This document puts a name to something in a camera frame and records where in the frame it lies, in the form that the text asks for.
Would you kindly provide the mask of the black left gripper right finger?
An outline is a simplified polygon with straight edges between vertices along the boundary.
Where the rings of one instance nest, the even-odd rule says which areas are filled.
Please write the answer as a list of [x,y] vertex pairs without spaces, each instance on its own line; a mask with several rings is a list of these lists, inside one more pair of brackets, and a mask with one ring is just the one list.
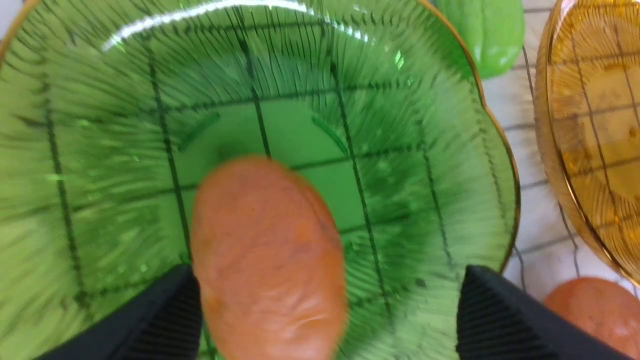
[[456,317],[462,360],[625,360],[493,269],[468,265]]

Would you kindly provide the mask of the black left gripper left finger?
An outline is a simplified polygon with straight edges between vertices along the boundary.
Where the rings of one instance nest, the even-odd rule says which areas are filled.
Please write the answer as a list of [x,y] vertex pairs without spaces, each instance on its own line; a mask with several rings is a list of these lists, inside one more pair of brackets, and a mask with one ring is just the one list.
[[195,360],[201,346],[200,289],[190,265],[176,265],[42,360]]

